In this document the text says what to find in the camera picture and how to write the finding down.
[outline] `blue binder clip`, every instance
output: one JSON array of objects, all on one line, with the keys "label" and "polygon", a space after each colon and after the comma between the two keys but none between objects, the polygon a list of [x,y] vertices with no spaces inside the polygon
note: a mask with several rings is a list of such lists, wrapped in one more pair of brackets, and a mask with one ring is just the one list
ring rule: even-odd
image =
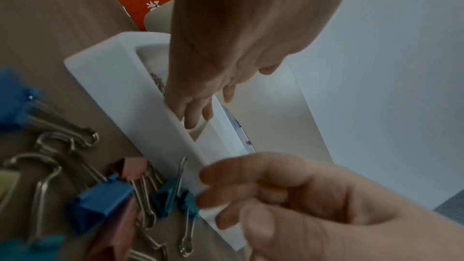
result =
[{"label": "blue binder clip", "polygon": [[195,201],[195,196],[190,191],[185,191],[182,193],[179,202],[179,209],[185,214],[186,219],[185,233],[184,237],[179,243],[179,251],[182,254],[182,256],[187,258],[193,253],[193,228],[195,225],[195,220],[200,218],[199,209]]},{"label": "blue binder clip", "polygon": [[100,140],[93,129],[81,128],[61,117],[41,102],[40,90],[28,88],[12,70],[0,69],[0,133],[22,129],[59,131],[75,138],[84,147]]},{"label": "blue binder clip", "polygon": [[53,167],[53,171],[45,179],[37,183],[31,210],[31,224],[26,241],[12,240],[0,243],[0,260],[5,261],[54,261],[58,250],[64,242],[64,235],[42,237],[45,195],[48,183],[61,173],[58,163],[40,153],[23,153],[3,162],[3,167],[12,167],[20,160],[35,159]]},{"label": "blue binder clip", "polygon": [[183,157],[179,164],[177,178],[169,179],[156,193],[151,195],[151,202],[155,207],[158,218],[168,217],[174,208],[182,184],[182,175],[184,173],[187,157]]},{"label": "blue binder clip", "polygon": [[85,234],[105,221],[132,195],[133,187],[117,179],[118,175],[112,174],[67,205],[65,214],[77,234]]}]

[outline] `wooden table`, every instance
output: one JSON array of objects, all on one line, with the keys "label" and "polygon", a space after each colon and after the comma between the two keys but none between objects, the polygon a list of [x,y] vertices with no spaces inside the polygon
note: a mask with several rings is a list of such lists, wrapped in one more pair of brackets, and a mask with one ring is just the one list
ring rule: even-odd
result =
[{"label": "wooden table", "polygon": [[[64,67],[63,60],[119,32],[137,30],[117,0],[0,0],[0,60],[2,67],[19,72],[32,87],[42,89],[49,103],[70,121],[98,130],[101,143],[84,153],[91,164],[104,167],[121,157],[140,153]],[[24,132],[0,136],[0,156],[7,158],[30,150],[37,134]],[[0,215],[0,240],[27,235],[33,190],[47,169],[24,164],[20,185]],[[81,260],[94,234],[77,238],[63,217],[63,207],[75,191],[64,177],[54,181],[47,194],[44,234],[66,233],[62,260]],[[167,242],[170,260],[182,260],[178,240],[184,219],[175,212],[160,221],[152,235]],[[244,260],[204,221],[198,221],[195,252],[190,260]],[[137,243],[136,249],[150,252]]]}]

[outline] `gray striped fabric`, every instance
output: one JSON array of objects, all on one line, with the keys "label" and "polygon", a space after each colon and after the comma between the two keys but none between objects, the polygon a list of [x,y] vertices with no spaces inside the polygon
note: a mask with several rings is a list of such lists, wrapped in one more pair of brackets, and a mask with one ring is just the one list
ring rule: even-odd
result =
[{"label": "gray striped fabric", "polygon": [[435,208],[434,211],[464,225],[464,190]]}]

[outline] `fingernail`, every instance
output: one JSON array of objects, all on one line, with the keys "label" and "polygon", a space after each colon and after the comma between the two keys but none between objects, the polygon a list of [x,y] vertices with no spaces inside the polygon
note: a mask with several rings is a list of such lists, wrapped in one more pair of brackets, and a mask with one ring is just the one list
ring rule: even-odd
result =
[{"label": "fingernail", "polygon": [[240,211],[240,223],[249,240],[269,243],[276,232],[274,215],[263,205],[252,204]]}]

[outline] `hand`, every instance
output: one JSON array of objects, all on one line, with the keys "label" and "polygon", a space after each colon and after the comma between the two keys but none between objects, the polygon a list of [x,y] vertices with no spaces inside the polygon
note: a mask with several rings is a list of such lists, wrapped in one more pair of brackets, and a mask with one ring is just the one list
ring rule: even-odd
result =
[{"label": "hand", "polygon": [[464,230],[348,170],[280,154],[223,160],[201,172],[200,208],[240,222],[252,260],[458,261]]},{"label": "hand", "polygon": [[341,0],[175,0],[166,103],[185,127],[213,117],[211,97],[306,48]]}]

